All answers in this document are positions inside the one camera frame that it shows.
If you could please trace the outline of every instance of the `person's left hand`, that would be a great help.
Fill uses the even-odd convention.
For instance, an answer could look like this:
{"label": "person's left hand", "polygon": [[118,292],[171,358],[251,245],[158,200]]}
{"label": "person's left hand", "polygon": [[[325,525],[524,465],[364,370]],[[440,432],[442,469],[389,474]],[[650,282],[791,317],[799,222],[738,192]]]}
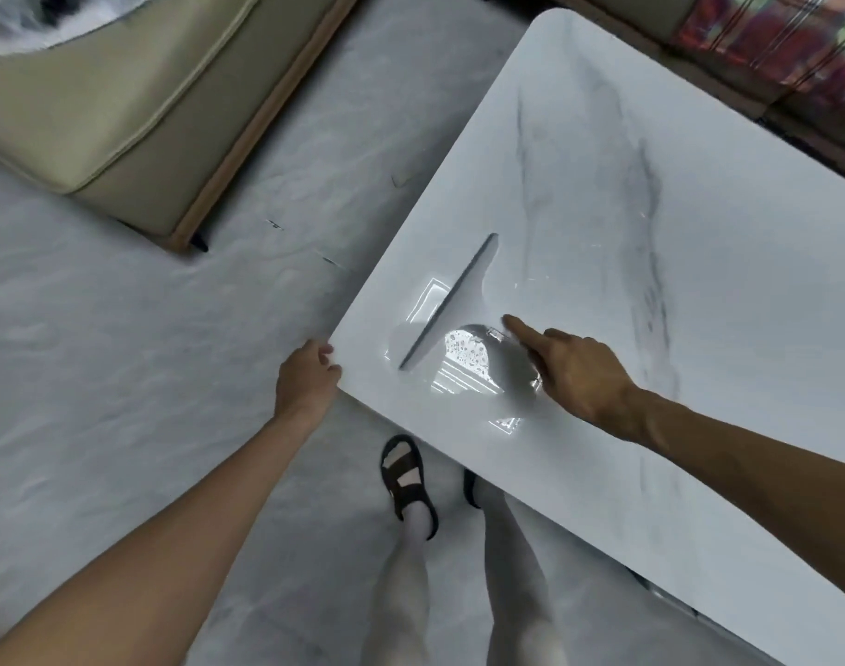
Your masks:
{"label": "person's left hand", "polygon": [[320,425],[342,377],[342,368],[330,364],[332,352],[331,345],[309,339],[280,366],[275,421],[298,416],[312,428]]}

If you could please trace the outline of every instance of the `sofa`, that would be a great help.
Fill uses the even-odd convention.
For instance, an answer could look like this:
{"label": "sofa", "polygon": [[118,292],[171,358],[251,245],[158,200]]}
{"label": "sofa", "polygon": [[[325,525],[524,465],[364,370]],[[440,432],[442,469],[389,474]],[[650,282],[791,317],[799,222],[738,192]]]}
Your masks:
{"label": "sofa", "polygon": [[845,115],[722,56],[681,47],[678,33],[698,0],[553,0],[845,176]]}
{"label": "sofa", "polygon": [[2,57],[0,160],[184,252],[356,1],[153,0]]}

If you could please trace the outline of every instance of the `hand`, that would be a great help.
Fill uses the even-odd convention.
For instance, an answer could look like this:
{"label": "hand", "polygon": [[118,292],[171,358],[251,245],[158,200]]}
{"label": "hand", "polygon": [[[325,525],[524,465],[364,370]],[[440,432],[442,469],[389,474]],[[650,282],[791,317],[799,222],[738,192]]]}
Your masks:
{"label": "hand", "polygon": [[531,352],[543,389],[555,402],[615,437],[636,440],[639,423],[632,401],[639,388],[614,351],[559,329],[540,334],[513,315],[503,322]]}
{"label": "hand", "polygon": [[298,416],[312,429],[320,425],[336,396],[342,367],[331,365],[329,344],[309,339],[280,366],[274,420]]}

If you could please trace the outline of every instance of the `fluffy white throw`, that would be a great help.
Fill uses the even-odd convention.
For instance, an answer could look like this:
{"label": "fluffy white throw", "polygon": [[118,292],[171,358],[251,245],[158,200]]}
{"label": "fluffy white throw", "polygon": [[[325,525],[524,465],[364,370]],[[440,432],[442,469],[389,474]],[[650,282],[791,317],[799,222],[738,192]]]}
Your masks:
{"label": "fluffy white throw", "polygon": [[149,0],[67,0],[71,10],[50,12],[49,0],[0,0],[0,56],[48,49],[121,19]]}

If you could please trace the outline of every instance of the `gray marble floor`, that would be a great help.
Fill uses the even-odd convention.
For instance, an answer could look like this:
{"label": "gray marble floor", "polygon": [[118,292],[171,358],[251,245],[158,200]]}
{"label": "gray marble floor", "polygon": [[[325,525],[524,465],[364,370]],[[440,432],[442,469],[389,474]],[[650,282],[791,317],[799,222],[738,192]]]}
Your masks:
{"label": "gray marble floor", "polygon": [[[366,0],[210,224],[210,253],[189,261],[0,167],[0,634],[261,425],[279,363],[336,326],[524,30],[480,0]],[[394,432],[336,403],[192,665],[357,661],[397,532],[376,470]],[[424,454],[442,518],[432,660],[483,663],[483,523],[461,469]],[[760,662],[517,513],[573,663]]]}

